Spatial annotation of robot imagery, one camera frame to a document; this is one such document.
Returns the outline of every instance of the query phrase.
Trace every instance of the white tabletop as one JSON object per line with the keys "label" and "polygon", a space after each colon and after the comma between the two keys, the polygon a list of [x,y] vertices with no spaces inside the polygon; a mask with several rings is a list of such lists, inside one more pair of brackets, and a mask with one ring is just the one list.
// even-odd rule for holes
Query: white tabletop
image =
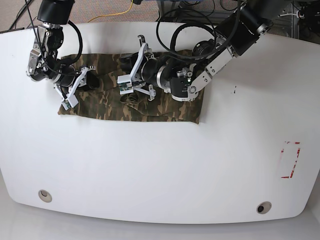
{"label": "white tabletop", "polygon": [[[154,51],[163,50],[153,22],[78,26],[84,54],[136,52],[141,34]],[[177,26],[160,27],[166,44]],[[60,56],[79,46],[72,28],[64,33]],[[187,28],[178,48],[192,49],[208,37]],[[174,224],[290,218],[305,208],[320,169],[320,46],[263,36],[206,87],[196,125],[59,116],[52,85],[26,76],[33,41],[30,29],[0,35],[0,168],[14,201]],[[292,178],[282,178],[296,160]],[[42,189],[51,203],[38,197]],[[266,201],[271,210],[258,214]]]}

